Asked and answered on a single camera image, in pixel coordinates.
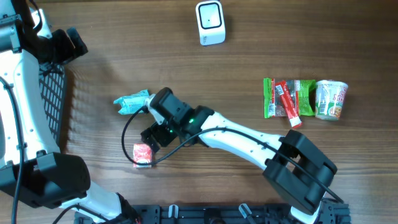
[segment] red and white packet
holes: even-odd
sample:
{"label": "red and white packet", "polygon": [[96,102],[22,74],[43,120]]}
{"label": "red and white packet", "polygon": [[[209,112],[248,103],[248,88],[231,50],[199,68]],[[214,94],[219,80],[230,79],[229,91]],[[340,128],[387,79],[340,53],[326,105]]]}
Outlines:
{"label": "red and white packet", "polygon": [[290,96],[289,88],[286,85],[286,81],[282,80],[280,82],[275,83],[275,89],[282,100],[287,117],[289,118],[290,124],[293,128],[298,128],[302,125],[302,122],[299,118],[299,114],[295,109],[294,102],[292,97]]}
{"label": "red and white packet", "polygon": [[[141,163],[152,162],[152,150],[147,144],[134,144],[132,149],[133,160]],[[151,166],[140,166],[134,164],[135,168],[150,168]]]}

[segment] wood grain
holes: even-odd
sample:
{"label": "wood grain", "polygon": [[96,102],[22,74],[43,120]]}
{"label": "wood grain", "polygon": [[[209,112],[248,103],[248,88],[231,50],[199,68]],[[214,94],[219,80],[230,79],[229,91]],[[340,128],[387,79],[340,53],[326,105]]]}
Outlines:
{"label": "wood grain", "polygon": [[[112,102],[168,86],[192,106],[285,134],[286,119],[263,118],[262,79],[339,80],[349,85],[341,120],[303,118],[300,131],[338,166],[331,189],[350,204],[353,223],[396,223],[398,3],[223,1],[226,42],[210,47],[198,40],[196,4],[42,1],[53,29],[75,26],[90,51],[67,65],[64,151],[81,156],[95,182],[134,204],[280,201],[259,169],[221,150],[195,146],[155,169],[133,169],[120,144],[128,116]],[[152,122],[134,120],[130,149]],[[0,223],[9,223],[12,198],[0,198]],[[59,212],[21,204],[19,223],[51,223]],[[68,212],[61,223],[72,220]]]}

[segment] wooden surface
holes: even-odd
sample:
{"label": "wooden surface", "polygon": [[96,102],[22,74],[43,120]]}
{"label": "wooden surface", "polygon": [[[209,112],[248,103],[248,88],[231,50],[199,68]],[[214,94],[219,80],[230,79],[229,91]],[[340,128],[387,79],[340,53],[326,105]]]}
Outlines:
{"label": "wooden surface", "polygon": [[[353,223],[396,223],[396,1],[226,0],[226,42],[211,47],[198,40],[197,1],[39,3],[53,30],[75,26],[89,48],[67,65],[62,147],[81,156],[105,189],[134,204],[280,202],[261,170],[217,149],[182,149],[155,169],[133,169],[120,143],[129,116],[118,114],[113,100],[168,86],[192,106],[285,134],[286,119],[263,117],[262,79],[332,79],[349,85],[341,120],[303,117],[300,131],[338,166],[331,189],[349,203]],[[130,151],[152,122],[134,120]],[[9,223],[11,197],[0,198],[0,223]],[[59,212],[20,204],[19,223],[51,223]],[[61,223],[72,219],[68,212]]]}

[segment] teal snack package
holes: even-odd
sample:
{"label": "teal snack package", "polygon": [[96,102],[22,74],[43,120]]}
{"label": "teal snack package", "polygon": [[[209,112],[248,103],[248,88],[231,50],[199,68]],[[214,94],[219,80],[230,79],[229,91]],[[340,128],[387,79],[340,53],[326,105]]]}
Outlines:
{"label": "teal snack package", "polygon": [[144,101],[148,98],[149,92],[148,90],[141,90],[138,93],[132,94],[130,96],[122,96],[119,99],[113,101],[113,104],[120,104],[121,109],[118,111],[119,114],[133,114],[135,113],[141,106],[144,106]]}
{"label": "teal snack package", "polygon": [[[278,94],[275,95],[275,83],[282,80],[264,79],[264,117],[287,116]],[[298,115],[314,116],[310,106],[309,95],[315,89],[315,80],[286,80]]]}

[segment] green package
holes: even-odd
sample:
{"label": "green package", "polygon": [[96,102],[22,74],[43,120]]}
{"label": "green package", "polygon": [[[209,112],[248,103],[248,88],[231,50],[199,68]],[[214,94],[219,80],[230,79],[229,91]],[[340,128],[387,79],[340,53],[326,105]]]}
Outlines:
{"label": "green package", "polygon": [[[264,79],[264,117],[287,116],[278,94],[275,95],[275,78]],[[310,106],[309,95],[315,89],[315,80],[286,80],[290,96],[299,115],[314,116]]]}

